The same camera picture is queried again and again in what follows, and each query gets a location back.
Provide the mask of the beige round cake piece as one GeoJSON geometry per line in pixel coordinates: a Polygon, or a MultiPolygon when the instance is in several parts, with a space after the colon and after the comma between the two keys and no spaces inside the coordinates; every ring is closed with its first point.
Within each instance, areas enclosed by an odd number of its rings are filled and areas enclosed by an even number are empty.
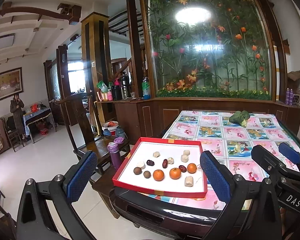
{"type": "Polygon", "coordinates": [[[185,186],[186,187],[193,187],[193,185],[194,185],[194,179],[193,179],[193,177],[192,176],[187,176],[185,178],[185,186]]]}

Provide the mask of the orange mandarin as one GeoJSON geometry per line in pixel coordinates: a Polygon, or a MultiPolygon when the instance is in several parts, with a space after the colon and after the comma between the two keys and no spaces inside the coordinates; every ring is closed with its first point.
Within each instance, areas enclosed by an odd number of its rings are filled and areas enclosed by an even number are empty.
{"type": "Polygon", "coordinates": [[[153,172],[153,178],[155,181],[162,181],[165,178],[164,172],[162,170],[155,170],[153,172]]]}
{"type": "Polygon", "coordinates": [[[190,174],[196,173],[196,171],[197,171],[197,165],[194,164],[194,163],[190,163],[190,164],[187,166],[187,171],[188,171],[190,174]]]}
{"type": "Polygon", "coordinates": [[[181,177],[181,169],[179,168],[172,168],[169,172],[170,178],[177,180],[181,177]]]}

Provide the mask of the dark red jujube date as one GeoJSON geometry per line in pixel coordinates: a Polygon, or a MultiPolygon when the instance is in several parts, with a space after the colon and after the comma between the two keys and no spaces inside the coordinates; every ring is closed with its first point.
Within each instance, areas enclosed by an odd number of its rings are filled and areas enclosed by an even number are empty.
{"type": "Polygon", "coordinates": [[[167,168],[168,166],[168,161],[167,159],[164,159],[164,161],[162,162],[162,168],[167,168]]]}
{"type": "Polygon", "coordinates": [[[147,164],[148,166],[154,166],[154,161],[152,161],[152,160],[147,160],[146,164],[147,164]]]}

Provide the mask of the small dark red date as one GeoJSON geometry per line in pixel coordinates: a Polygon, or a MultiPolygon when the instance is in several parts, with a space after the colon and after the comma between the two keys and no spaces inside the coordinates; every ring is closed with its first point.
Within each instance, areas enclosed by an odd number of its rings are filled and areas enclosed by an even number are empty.
{"type": "Polygon", "coordinates": [[[185,173],[187,171],[187,168],[183,165],[179,166],[179,169],[181,170],[181,172],[185,173]]]}

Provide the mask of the colourful fruit print tablecloth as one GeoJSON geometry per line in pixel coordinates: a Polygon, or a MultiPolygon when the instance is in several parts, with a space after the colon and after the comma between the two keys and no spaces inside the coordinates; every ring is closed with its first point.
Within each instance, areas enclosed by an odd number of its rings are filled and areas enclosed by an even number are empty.
{"type": "Polygon", "coordinates": [[[300,153],[300,143],[274,115],[252,113],[246,127],[230,123],[230,116],[230,112],[182,111],[161,138],[199,141],[203,150],[246,180],[262,181],[266,177],[251,158],[256,145],[263,146],[288,168],[298,169],[279,152],[279,144],[285,142],[300,153]]]}

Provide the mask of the red tray with white base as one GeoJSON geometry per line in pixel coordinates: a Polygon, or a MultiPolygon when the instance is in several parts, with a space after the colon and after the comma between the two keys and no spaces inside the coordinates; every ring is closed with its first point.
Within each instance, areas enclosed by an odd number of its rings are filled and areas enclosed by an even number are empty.
{"type": "Polygon", "coordinates": [[[113,176],[113,184],[159,196],[204,198],[202,152],[198,141],[140,137],[113,176]]]}

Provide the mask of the purple spray bottles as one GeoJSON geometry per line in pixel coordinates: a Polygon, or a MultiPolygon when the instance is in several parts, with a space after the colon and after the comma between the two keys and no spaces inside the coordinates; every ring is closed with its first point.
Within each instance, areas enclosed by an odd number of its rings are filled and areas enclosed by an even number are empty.
{"type": "Polygon", "coordinates": [[[294,93],[292,89],[287,88],[285,104],[291,106],[293,104],[294,93]]]}

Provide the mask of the small side table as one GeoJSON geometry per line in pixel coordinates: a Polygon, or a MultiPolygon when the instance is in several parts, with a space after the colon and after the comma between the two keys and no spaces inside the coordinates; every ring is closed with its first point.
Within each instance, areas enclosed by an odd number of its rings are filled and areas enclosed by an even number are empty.
{"type": "Polygon", "coordinates": [[[53,114],[51,111],[51,108],[44,108],[40,109],[34,113],[27,113],[23,115],[23,121],[24,121],[24,126],[25,126],[25,132],[27,136],[30,136],[32,143],[35,143],[35,140],[33,138],[30,125],[35,124],[39,121],[42,121],[44,119],[47,119],[49,123],[53,126],[53,129],[56,132],[56,124],[53,118],[53,114]]]}

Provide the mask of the purple thermos bottle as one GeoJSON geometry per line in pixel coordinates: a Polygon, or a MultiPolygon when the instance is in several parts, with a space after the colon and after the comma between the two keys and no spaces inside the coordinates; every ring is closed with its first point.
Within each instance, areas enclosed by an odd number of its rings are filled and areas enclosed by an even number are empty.
{"type": "Polygon", "coordinates": [[[123,142],[123,137],[117,137],[114,139],[113,142],[110,142],[107,145],[107,149],[111,157],[111,162],[113,163],[113,166],[116,170],[118,170],[122,164],[119,146],[121,146],[123,142]]]}

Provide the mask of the standing person in coat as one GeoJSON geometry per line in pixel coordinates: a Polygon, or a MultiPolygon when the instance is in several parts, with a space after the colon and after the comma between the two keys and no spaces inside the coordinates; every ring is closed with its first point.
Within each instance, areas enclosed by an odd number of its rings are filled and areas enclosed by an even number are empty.
{"type": "Polygon", "coordinates": [[[23,141],[27,141],[27,135],[23,121],[23,108],[24,103],[19,98],[19,94],[14,94],[10,103],[10,112],[13,114],[14,124],[17,132],[22,136],[23,141]]]}

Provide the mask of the dark wooden chair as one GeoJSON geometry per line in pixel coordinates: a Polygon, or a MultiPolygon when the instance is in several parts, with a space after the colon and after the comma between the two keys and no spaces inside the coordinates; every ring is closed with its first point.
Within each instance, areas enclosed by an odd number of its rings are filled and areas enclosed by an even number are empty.
{"type": "Polygon", "coordinates": [[[92,92],[70,95],[62,100],[57,100],[56,104],[61,108],[66,130],[77,158],[82,159],[90,151],[95,153],[97,164],[89,181],[113,217],[118,219],[120,215],[115,211],[110,201],[110,192],[114,187],[111,178],[115,173],[115,168],[107,149],[108,144],[113,142],[115,137],[103,134],[92,92]],[[74,111],[74,116],[82,132],[84,139],[82,146],[76,145],[72,135],[66,112],[68,108],[74,111]]]}

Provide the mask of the green label plastic bottle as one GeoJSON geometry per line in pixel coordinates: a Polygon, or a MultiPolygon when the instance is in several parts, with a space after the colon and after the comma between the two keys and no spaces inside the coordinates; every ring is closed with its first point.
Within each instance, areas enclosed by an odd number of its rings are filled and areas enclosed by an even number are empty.
{"type": "Polygon", "coordinates": [[[151,98],[150,84],[149,84],[149,79],[147,76],[144,76],[143,80],[142,80],[142,93],[143,93],[143,98],[145,100],[148,100],[151,98]]]}

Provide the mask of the glass flower display cabinet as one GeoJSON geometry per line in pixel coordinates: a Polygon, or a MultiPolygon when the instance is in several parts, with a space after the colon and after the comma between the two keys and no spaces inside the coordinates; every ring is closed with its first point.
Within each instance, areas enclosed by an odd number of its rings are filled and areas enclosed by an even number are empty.
{"type": "Polygon", "coordinates": [[[279,101],[286,60],[268,0],[140,0],[154,97],[279,101]]]}

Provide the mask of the black thermos flask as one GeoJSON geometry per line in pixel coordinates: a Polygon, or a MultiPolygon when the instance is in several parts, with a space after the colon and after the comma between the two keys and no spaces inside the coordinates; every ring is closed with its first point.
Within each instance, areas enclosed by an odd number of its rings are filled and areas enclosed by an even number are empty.
{"type": "Polygon", "coordinates": [[[122,87],[122,97],[123,97],[123,99],[130,98],[131,93],[130,93],[129,76],[126,74],[125,71],[122,72],[121,87],[122,87]]]}

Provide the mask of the framed wall painting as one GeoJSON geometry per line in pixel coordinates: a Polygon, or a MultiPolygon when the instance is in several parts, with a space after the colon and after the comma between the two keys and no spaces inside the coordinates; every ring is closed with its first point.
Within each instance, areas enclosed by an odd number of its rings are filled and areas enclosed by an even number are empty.
{"type": "Polygon", "coordinates": [[[23,91],[21,67],[0,73],[0,101],[23,91]]]}

